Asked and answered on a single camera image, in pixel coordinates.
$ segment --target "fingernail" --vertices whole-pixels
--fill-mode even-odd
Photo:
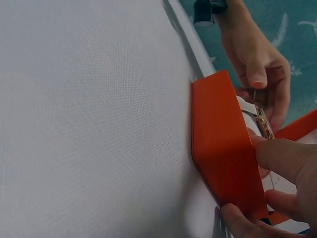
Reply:
[[[251,78],[253,83],[265,83],[266,84],[266,77],[260,74],[255,74]]]

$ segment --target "teal patterned background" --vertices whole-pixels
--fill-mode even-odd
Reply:
[[[191,21],[194,0],[180,0]],[[266,37],[289,60],[292,70],[291,104],[286,124],[317,107],[317,1],[245,0],[253,19]],[[217,24],[195,26],[216,70],[227,69],[235,86],[237,77],[220,41]]]

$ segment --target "white fabric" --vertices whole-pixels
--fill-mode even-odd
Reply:
[[[185,47],[159,0],[1,1],[0,237],[221,232]]]

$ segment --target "orange strip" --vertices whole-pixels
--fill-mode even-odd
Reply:
[[[317,109],[280,130],[276,138],[298,140],[317,128]]]
[[[219,203],[267,217],[254,147],[226,71],[192,84],[192,123],[194,162]]]

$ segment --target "hand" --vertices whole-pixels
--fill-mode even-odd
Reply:
[[[290,66],[241,4],[229,5],[227,16],[217,17],[222,44],[243,87],[237,95],[266,108],[276,132],[284,123],[290,103]]]
[[[252,137],[259,165],[294,183],[296,195],[276,190],[266,192],[267,203],[295,221],[307,222],[317,237],[317,145],[305,145],[289,140],[262,141]],[[233,204],[221,208],[221,214],[235,238],[297,238],[261,221],[247,219]]]

